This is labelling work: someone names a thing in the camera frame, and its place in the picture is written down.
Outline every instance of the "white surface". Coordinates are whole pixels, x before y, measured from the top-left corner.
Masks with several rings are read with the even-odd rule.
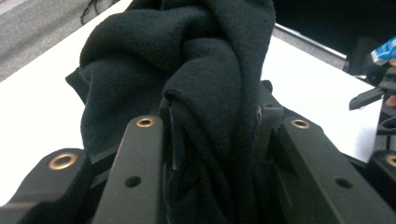
[[[52,151],[82,148],[84,104],[64,80],[78,67],[93,28],[132,0],[121,0],[46,53],[0,83],[0,205]]]
[[[120,1],[0,83],[0,205],[41,158],[64,147],[82,148],[83,103],[64,78],[78,67],[92,29],[131,2]],[[286,54],[293,60],[285,62]],[[281,104],[321,125],[343,152],[365,161],[374,144],[379,104],[353,112],[347,105],[367,85],[276,38],[263,72]]]
[[[262,79],[285,107],[322,127],[343,153],[368,161],[374,143],[381,101],[349,111],[349,101],[372,89],[343,71],[272,37]]]

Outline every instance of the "gray floor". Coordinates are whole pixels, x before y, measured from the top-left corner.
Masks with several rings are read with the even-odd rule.
[[[89,2],[0,0],[0,82],[80,28]],[[110,2],[99,0],[99,12]],[[94,16],[92,8],[87,21]]]

